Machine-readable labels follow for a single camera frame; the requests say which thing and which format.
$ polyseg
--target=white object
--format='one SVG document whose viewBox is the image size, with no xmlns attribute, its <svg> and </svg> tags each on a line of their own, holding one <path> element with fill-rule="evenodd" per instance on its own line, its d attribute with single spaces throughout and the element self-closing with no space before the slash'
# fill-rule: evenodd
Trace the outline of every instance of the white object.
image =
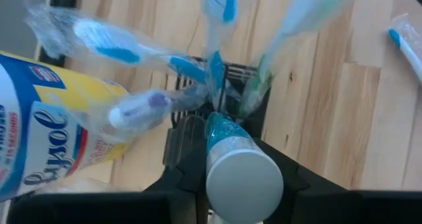
<svg viewBox="0 0 422 224">
<path fill-rule="evenodd" d="M 258 223 L 278 207 L 284 184 L 276 163 L 250 138 L 232 136 L 207 156 L 206 193 L 228 223 Z"/>
<path fill-rule="evenodd" d="M 110 109 L 108 120 L 115 128 L 123 128 L 125 126 L 125 121 L 121 115 L 121 110 L 118 107 Z"/>
</svg>

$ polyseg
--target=blue toothbrush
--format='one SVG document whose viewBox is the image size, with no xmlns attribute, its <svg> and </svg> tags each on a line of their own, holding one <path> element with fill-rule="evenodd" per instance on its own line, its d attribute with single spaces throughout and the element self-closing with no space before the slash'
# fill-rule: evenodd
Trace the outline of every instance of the blue toothbrush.
<svg viewBox="0 0 422 224">
<path fill-rule="evenodd" d="M 143 63 L 146 58 L 159 56 L 178 74 L 183 74 L 199 83 L 205 83 L 205 72 L 194 61 L 164 53 L 138 43 L 137 38 L 120 27 L 97 22 L 80 20 L 73 31 L 89 50 L 109 57 L 126 65 Z"/>
<path fill-rule="evenodd" d="M 208 18 L 208 89 L 212 96 L 212 103 L 215 109 L 225 110 L 226 101 L 223 93 L 224 64 L 220 55 L 217 28 L 218 26 L 229 26 L 237 20 L 237 0 L 202 0 L 203 9 Z"/>
</svg>

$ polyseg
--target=white cap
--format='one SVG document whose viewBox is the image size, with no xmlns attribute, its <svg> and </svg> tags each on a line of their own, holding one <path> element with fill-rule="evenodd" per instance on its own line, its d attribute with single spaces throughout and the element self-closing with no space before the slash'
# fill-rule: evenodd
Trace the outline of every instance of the white cap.
<svg viewBox="0 0 422 224">
<path fill-rule="evenodd" d="M 283 189 L 280 169 L 258 150 L 238 149 L 223 155 L 206 178 L 212 208 L 229 223 L 264 221 L 278 207 Z"/>
<path fill-rule="evenodd" d="M 121 110 L 118 107 L 114 107 L 108 114 L 108 121 L 114 128 L 122 128 L 125 126 L 123 116 L 121 116 Z"/>
</svg>

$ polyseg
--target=blue and white toothbrush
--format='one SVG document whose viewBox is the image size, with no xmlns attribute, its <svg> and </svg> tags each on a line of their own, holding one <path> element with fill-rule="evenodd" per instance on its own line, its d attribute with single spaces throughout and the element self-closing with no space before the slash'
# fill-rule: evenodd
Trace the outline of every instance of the blue and white toothbrush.
<svg viewBox="0 0 422 224">
<path fill-rule="evenodd" d="M 271 72 L 271 62 L 279 48 L 301 32 L 318 30 L 328 18 L 339 11 L 344 1 L 293 0 L 282 25 L 259 60 L 257 75 L 247 82 L 239 108 L 240 116 L 248 116 L 260 105 L 275 76 Z"/>
<path fill-rule="evenodd" d="M 208 19 L 208 38 L 206 44 L 209 78 L 208 89 L 212 96 L 214 109 L 226 109 L 224 91 L 224 64 L 220 55 L 219 47 L 221 39 L 217 35 L 218 27 L 228 27 L 237 20 L 237 0 L 202 0 L 204 13 Z"/>
<path fill-rule="evenodd" d="M 136 65 L 144 62 L 146 58 L 158 56 L 176 73 L 205 83 L 204 70 L 192 60 L 176 55 L 165 55 L 142 45 L 132 33 L 120 27 L 95 20 L 79 20 L 74 24 L 73 31 L 77 40 L 99 55 L 127 65 Z"/>
</svg>

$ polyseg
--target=plastic wrapper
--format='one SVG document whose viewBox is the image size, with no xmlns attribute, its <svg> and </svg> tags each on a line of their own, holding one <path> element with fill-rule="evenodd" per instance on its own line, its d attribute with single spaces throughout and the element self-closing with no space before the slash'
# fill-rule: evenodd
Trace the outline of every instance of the plastic wrapper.
<svg viewBox="0 0 422 224">
<path fill-rule="evenodd" d="M 69 177 L 60 181 L 51 182 L 35 191 L 36 194 L 57 194 L 57 193 L 97 193 L 97 192 L 123 192 L 108 183 L 97 181 L 92 178 Z"/>
<path fill-rule="evenodd" d="M 243 92 L 239 109 L 241 117 L 247 117 L 259 107 L 271 86 L 278 70 L 272 63 L 277 52 L 281 51 L 288 57 L 289 52 L 301 42 L 303 34 L 319 30 L 325 22 L 341 12 L 346 2 L 347 0 L 292 1 L 274 39 L 255 61 L 258 73 L 248 80 Z"/>
<path fill-rule="evenodd" d="M 202 9 L 207 16 L 206 53 L 208 73 L 206 83 L 217 111 L 226 110 L 226 97 L 223 88 L 224 64 L 220 55 L 221 44 L 229 35 L 239 15 L 256 0 L 202 0 Z"/>
<path fill-rule="evenodd" d="M 221 217 L 219 217 L 217 213 L 212 213 L 212 215 L 208 217 L 208 224 L 229 224 L 229 223 L 227 221 L 224 221 Z"/>
<path fill-rule="evenodd" d="M 90 104 L 87 111 L 69 113 L 86 130 L 108 142 L 128 142 L 163 122 L 172 112 L 198 109 L 208 98 L 204 84 L 193 84 L 176 91 L 151 89 L 115 101 Z M 51 95 L 57 105 L 64 106 Z"/>
<path fill-rule="evenodd" d="M 396 17 L 388 28 L 388 34 L 422 82 L 422 14 Z"/>
<path fill-rule="evenodd" d="M 127 67 L 169 69 L 204 83 L 201 65 L 187 55 L 154 43 L 141 32 L 95 19 L 75 9 L 32 5 L 26 23 L 34 31 L 45 52 L 86 59 L 104 57 Z"/>
</svg>

